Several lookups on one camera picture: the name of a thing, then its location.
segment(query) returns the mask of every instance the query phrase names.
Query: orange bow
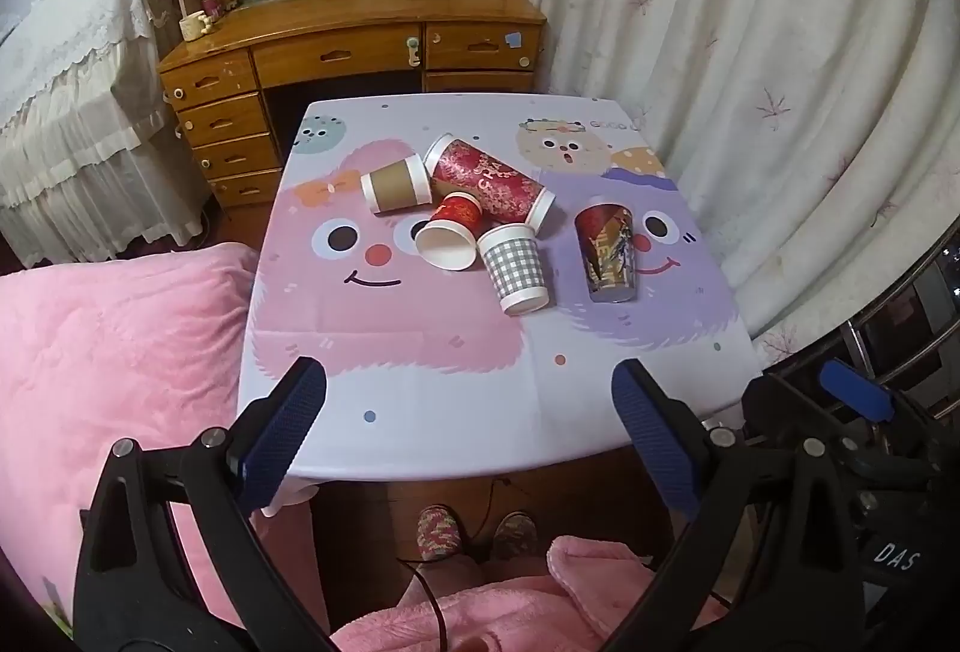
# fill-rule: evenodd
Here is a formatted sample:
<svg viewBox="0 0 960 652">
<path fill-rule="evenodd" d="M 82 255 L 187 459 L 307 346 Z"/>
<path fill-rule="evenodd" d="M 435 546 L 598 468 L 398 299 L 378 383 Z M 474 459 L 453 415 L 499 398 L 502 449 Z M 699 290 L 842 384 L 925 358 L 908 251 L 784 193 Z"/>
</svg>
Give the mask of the orange bow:
<svg viewBox="0 0 960 652">
<path fill-rule="evenodd" d="M 294 194 L 306 208 L 323 206 L 337 192 L 354 192 L 360 188 L 360 172 L 344 170 L 329 182 L 314 179 L 294 188 Z"/>
</svg>

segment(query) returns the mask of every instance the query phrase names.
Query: blue gripper pad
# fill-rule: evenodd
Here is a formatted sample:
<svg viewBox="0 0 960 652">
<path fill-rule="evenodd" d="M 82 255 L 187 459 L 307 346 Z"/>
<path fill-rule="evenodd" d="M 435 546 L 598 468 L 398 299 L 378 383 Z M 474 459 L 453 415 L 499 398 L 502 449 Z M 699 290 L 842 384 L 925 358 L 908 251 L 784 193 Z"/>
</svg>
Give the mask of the blue gripper pad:
<svg viewBox="0 0 960 652">
<path fill-rule="evenodd" d="M 236 472 L 241 481 L 236 500 L 245 516 L 270 505 L 325 400 L 323 365 L 301 357 L 270 396 L 253 401 L 244 411 L 246 414 L 253 406 L 263 404 L 268 417 L 253 437 L 253 444 L 238 455 Z M 236 445 L 242 447 L 242 441 Z"/>
<path fill-rule="evenodd" d="M 640 364 L 626 360 L 613 369 L 613 407 L 667 508 L 693 519 L 700 508 L 700 472 L 661 409 L 631 372 L 631 363 Z"/>
<path fill-rule="evenodd" d="M 894 417 L 889 393 L 840 360 L 827 360 L 819 381 L 824 390 L 870 422 L 890 422 Z"/>
</svg>

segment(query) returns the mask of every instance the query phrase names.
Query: metal screw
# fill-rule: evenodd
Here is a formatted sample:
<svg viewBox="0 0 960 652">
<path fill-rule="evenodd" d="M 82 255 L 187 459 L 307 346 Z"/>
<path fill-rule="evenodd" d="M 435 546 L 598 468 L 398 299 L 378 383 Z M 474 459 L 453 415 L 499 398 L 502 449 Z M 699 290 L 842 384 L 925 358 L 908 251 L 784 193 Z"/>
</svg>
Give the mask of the metal screw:
<svg viewBox="0 0 960 652">
<path fill-rule="evenodd" d="M 877 500 L 877 496 L 872 492 L 861 492 L 858 497 L 860 498 L 860 505 L 863 506 L 864 511 L 877 511 L 880 508 L 880 502 Z"/>
<path fill-rule="evenodd" d="M 110 451 L 113 452 L 114 457 L 126 457 L 133 451 L 133 441 L 128 438 L 121 438 Z"/>
<path fill-rule="evenodd" d="M 720 446 L 721 449 L 729 449 L 736 444 L 736 435 L 733 435 L 733 430 L 727 427 L 714 427 L 710 430 L 710 442 L 714 446 Z"/>
<path fill-rule="evenodd" d="M 223 427 L 211 427 L 210 430 L 203 430 L 203 433 L 200 435 L 200 444 L 203 444 L 208 449 L 212 449 L 213 446 L 219 446 L 227 440 L 227 430 L 224 430 Z"/>
<path fill-rule="evenodd" d="M 816 438 L 808 438 L 803 442 L 803 451 L 811 457 L 823 457 L 827 453 L 827 446 Z"/>
</svg>

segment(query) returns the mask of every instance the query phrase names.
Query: cartoon mouth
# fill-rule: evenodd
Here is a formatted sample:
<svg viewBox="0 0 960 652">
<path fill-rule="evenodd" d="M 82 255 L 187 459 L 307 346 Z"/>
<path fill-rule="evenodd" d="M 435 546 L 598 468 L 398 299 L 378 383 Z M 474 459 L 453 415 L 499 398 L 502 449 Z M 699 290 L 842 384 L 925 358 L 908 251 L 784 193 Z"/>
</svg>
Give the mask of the cartoon mouth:
<svg viewBox="0 0 960 652">
<path fill-rule="evenodd" d="M 643 268 L 637 268 L 637 273 L 640 275 L 656 275 L 657 273 L 662 273 L 665 270 L 670 270 L 670 268 L 679 268 L 680 263 L 676 259 L 670 259 L 667 257 L 666 262 L 660 265 L 659 268 L 651 268 L 651 270 L 644 270 Z"/>
<path fill-rule="evenodd" d="M 363 278 L 357 278 L 358 272 L 359 271 L 353 271 L 347 278 L 344 278 L 344 284 L 355 283 L 361 286 L 397 286 L 398 283 L 402 283 L 402 281 L 365 281 Z"/>
</svg>

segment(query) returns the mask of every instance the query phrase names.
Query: cartoon nose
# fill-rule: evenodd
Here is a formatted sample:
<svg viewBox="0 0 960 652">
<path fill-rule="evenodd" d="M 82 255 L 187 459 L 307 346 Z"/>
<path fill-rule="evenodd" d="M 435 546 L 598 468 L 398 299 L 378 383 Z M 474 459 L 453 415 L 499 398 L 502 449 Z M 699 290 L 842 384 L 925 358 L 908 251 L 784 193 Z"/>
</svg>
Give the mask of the cartoon nose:
<svg viewBox="0 0 960 652">
<path fill-rule="evenodd" d="M 393 255 L 394 253 L 390 251 L 389 246 L 376 243 L 367 249 L 366 254 L 363 255 L 363 259 L 366 259 L 368 265 L 373 265 L 374 268 L 380 268 L 386 265 Z"/>
</svg>

